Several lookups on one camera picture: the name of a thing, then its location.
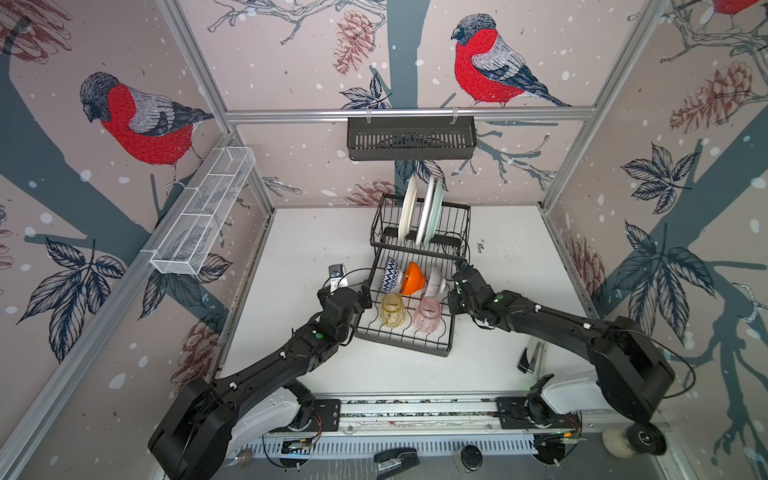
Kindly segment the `yellow plastic cup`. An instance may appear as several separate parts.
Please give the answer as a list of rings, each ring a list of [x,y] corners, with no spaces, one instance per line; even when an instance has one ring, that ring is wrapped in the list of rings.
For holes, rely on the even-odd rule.
[[[380,321],[388,328],[400,327],[406,318],[406,308],[402,297],[398,293],[389,292],[381,301]]]

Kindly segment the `pink plastic cup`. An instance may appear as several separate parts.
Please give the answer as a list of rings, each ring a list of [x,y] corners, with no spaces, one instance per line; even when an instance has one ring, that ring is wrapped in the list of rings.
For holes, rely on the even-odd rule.
[[[434,333],[441,324],[442,306],[435,298],[423,298],[413,319],[413,325],[418,332],[427,335]]]

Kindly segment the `black wire dish rack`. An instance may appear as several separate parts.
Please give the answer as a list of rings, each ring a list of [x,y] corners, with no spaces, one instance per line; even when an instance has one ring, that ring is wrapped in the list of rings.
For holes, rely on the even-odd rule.
[[[458,264],[469,258],[471,209],[444,202],[426,210],[413,204],[410,227],[400,223],[404,199],[384,195],[370,231],[374,261],[365,285],[372,309],[356,324],[363,340],[446,357],[452,350],[455,316],[448,293]]]

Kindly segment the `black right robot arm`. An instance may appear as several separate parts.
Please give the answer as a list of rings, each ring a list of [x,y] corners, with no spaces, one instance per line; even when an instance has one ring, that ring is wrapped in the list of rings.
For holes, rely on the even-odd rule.
[[[626,317],[590,320],[543,306],[520,293],[496,292],[465,264],[453,274],[450,312],[467,314],[484,329],[528,335],[589,361],[607,404],[625,418],[646,423],[660,403],[672,399],[676,374],[663,345]]]

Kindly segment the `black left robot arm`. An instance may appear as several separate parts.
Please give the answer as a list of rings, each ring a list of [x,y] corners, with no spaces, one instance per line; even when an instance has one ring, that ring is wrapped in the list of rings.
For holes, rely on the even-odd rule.
[[[232,431],[258,403],[337,353],[354,322],[372,307],[370,286],[328,294],[323,310],[270,355],[230,376],[185,385],[148,442],[169,479],[210,479],[223,464]]]

